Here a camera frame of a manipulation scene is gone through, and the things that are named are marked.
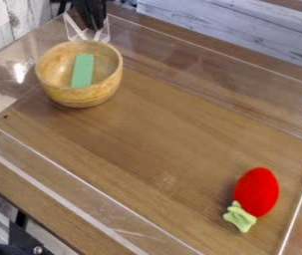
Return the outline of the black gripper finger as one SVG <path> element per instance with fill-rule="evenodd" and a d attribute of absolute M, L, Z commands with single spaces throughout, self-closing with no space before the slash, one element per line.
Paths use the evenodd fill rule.
<path fill-rule="evenodd" d="M 99 30 L 103 29 L 107 19 L 107 1 L 109 0 L 94 0 L 93 2 L 95 25 Z"/>
<path fill-rule="evenodd" d="M 89 28 L 94 27 L 90 0 L 74 0 L 74 6 Z"/>

